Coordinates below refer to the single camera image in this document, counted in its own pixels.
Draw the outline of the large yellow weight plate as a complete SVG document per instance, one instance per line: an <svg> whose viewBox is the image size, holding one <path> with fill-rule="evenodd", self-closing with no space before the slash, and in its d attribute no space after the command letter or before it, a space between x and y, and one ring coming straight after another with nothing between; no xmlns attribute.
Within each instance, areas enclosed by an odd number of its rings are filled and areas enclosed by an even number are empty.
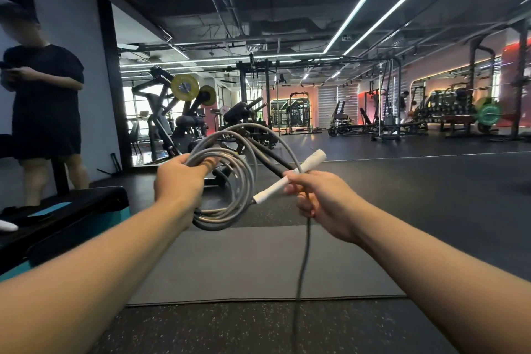
<svg viewBox="0 0 531 354"><path fill-rule="evenodd" d="M173 96L184 102L194 101L200 93L200 85L196 78L190 74L175 75L170 82Z"/></svg>

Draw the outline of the dumbbell rack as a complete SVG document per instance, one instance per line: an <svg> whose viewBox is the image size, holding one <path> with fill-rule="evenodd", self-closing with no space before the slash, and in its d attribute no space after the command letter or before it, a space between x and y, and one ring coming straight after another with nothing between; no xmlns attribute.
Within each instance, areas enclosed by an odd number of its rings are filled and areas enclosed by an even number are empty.
<svg viewBox="0 0 531 354"><path fill-rule="evenodd" d="M445 124L467 127L477 121L476 112L471 89L450 87L432 91L413 111L413 119L419 123L438 123L441 127Z"/></svg>

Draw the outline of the person's left forearm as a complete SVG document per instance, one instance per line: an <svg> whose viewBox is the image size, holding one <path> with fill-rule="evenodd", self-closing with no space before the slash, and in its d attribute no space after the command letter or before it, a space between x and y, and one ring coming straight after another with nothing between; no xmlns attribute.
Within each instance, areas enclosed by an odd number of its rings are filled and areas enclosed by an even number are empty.
<svg viewBox="0 0 531 354"><path fill-rule="evenodd" d="M160 199L75 249L0 282L0 354L87 354L189 227L196 206Z"/></svg>

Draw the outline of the black squat cage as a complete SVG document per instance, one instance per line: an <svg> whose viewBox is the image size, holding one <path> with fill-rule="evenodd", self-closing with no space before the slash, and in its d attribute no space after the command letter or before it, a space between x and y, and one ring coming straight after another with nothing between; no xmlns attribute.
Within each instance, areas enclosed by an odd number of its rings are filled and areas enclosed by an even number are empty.
<svg viewBox="0 0 531 354"><path fill-rule="evenodd" d="M286 113L287 128L285 135L313 135L322 133L320 128L313 126L311 99L308 92L291 93Z"/></svg>

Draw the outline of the grey floor mat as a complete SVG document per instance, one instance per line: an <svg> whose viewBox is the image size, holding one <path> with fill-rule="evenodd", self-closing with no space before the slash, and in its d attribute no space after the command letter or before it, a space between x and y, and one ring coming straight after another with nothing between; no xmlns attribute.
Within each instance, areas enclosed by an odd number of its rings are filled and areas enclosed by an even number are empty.
<svg viewBox="0 0 531 354"><path fill-rule="evenodd" d="M181 234L128 306L294 300L306 227L235 228ZM405 297L363 250L311 227L302 299Z"/></svg>

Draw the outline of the person's right forearm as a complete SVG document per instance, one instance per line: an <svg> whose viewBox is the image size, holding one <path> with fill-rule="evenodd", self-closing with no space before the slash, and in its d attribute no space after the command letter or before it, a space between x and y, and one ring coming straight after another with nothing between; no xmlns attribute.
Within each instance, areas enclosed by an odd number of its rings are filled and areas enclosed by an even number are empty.
<svg viewBox="0 0 531 354"><path fill-rule="evenodd" d="M353 220L356 240L468 354L531 354L531 282L382 213Z"/></svg>

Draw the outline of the grey jump rope white handles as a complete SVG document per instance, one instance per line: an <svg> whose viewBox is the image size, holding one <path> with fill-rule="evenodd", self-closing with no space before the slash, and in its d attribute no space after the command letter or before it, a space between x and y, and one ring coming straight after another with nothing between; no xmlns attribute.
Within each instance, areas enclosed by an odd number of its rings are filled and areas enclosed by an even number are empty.
<svg viewBox="0 0 531 354"><path fill-rule="evenodd" d="M269 152L267 148L255 141L250 130L264 131L274 141L280 143L294 163L282 161L282 158ZM256 191L258 163L268 164L271 172L277 169L268 159L273 158L289 171L305 173L314 170L323 163L327 156L321 149L316 150L303 162L299 162L293 150L269 127L258 123L238 123L196 142L185 164L193 167L206 158L217 158L221 169L214 172L228 185L231 201L228 206L220 209L196 209L192 223L205 231L221 231L234 225L253 204L262 204L288 185L288 179L279 172L279 180L262 191Z"/></svg>

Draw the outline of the person's left hand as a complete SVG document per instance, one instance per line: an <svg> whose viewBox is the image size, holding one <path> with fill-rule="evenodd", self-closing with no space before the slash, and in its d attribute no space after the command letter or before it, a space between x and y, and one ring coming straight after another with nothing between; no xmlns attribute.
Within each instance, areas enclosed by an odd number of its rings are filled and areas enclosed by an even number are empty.
<svg viewBox="0 0 531 354"><path fill-rule="evenodd" d="M165 209L170 216L184 225L192 224L194 211L201 204L205 177L210 172L196 172L188 166L189 154L179 155L163 163L154 182L155 206Z"/></svg>

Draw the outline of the green weight plate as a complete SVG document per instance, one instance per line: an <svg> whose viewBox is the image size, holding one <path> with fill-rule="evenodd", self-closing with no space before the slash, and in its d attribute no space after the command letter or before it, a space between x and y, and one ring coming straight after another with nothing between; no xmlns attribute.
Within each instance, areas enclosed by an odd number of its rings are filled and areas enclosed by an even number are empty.
<svg viewBox="0 0 531 354"><path fill-rule="evenodd" d="M501 119L501 107L490 96L482 97L475 102L476 121L482 126L492 127Z"/></svg>

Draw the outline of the person's right hand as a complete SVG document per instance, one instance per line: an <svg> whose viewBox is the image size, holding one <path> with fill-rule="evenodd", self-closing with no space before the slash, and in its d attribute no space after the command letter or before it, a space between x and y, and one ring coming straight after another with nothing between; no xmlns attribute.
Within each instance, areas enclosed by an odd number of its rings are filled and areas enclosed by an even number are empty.
<svg viewBox="0 0 531 354"><path fill-rule="evenodd" d="M371 205L358 196L339 176L324 171L309 171L319 177L315 187L288 184L287 195L297 197L297 208L303 217L312 218L332 236L362 246L360 226L371 211Z"/></svg>

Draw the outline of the black plate-loaded weight machine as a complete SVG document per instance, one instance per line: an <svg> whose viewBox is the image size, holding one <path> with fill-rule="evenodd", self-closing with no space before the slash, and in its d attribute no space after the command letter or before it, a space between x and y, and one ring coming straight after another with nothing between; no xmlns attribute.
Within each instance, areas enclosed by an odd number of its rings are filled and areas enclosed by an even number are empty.
<svg viewBox="0 0 531 354"><path fill-rule="evenodd" d="M204 108L211 106L201 105L198 98L192 102L176 99L170 88L174 75L162 67L153 66L149 73L152 80L133 86L132 94L146 98L149 104L147 124L152 164L161 164L191 152L207 136L209 126Z"/></svg>

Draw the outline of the black power rack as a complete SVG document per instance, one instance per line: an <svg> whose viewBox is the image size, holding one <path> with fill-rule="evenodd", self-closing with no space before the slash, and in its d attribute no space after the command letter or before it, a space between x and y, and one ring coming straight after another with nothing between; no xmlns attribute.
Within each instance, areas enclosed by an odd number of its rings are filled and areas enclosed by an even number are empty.
<svg viewBox="0 0 531 354"><path fill-rule="evenodd" d="M492 126L476 124L480 135L494 142L531 144L531 20L510 25L517 40L501 53L499 79L490 87L490 97L501 107L501 119Z"/></svg>

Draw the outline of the small yellow weight plate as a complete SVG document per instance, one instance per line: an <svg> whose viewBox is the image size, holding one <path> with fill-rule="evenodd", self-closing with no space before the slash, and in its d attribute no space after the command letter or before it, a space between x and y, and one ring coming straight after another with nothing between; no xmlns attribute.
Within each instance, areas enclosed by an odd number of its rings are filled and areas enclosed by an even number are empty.
<svg viewBox="0 0 531 354"><path fill-rule="evenodd" d="M216 90L209 85L201 87L197 98L199 99L200 104L204 106L213 106L217 103Z"/></svg>

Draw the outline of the black and teal step platform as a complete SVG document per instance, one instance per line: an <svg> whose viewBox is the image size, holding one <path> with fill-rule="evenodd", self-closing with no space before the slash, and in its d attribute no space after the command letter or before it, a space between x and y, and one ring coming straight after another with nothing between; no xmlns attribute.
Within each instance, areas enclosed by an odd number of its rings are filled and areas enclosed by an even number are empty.
<svg viewBox="0 0 531 354"><path fill-rule="evenodd" d="M27 217L61 202L71 204L45 217ZM0 220L19 230L0 234L0 282L76 248L129 216L129 199L121 186L71 191L46 198L40 206L4 209Z"/></svg>

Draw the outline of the blue card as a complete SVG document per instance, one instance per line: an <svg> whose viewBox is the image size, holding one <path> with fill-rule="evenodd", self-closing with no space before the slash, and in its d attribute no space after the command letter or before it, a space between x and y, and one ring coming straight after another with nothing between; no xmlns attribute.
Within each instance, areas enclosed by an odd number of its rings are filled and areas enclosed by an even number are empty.
<svg viewBox="0 0 531 354"><path fill-rule="evenodd" d="M45 208L43 210L40 210L40 211L37 211L35 213L29 214L29 215L27 215L27 217L45 217L45 216L50 215L51 213L54 213L57 210L61 210L61 209L65 208L65 207L67 207L70 204L71 204L71 202L57 203L57 204L52 205L50 207L47 207L47 208Z"/></svg>

